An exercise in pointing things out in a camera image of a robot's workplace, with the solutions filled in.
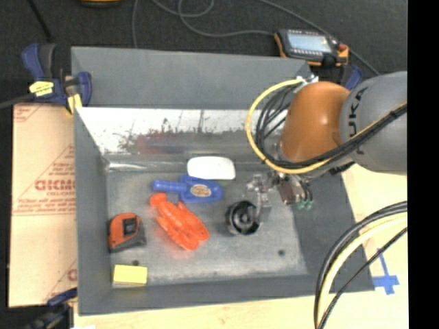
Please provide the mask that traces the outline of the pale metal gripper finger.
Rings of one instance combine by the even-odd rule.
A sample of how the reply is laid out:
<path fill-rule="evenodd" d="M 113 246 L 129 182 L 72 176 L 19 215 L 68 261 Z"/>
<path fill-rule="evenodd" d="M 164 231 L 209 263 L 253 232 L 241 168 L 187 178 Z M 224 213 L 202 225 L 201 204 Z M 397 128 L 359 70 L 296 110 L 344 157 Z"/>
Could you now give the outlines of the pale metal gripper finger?
<path fill-rule="evenodd" d="M 246 194 L 268 198 L 274 186 L 274 176 L 271 173 L 255 174 L 246 183 Z"/>
<path fill-rule="evenodd" d="M 265 195 L 259 195 L 257 198 L 257 207 L 256 207 L 256 222 L 263 223 L 265 221 L 265 217 L 270 213 L 272 209 L 272 204 L 270 200 Z"/>

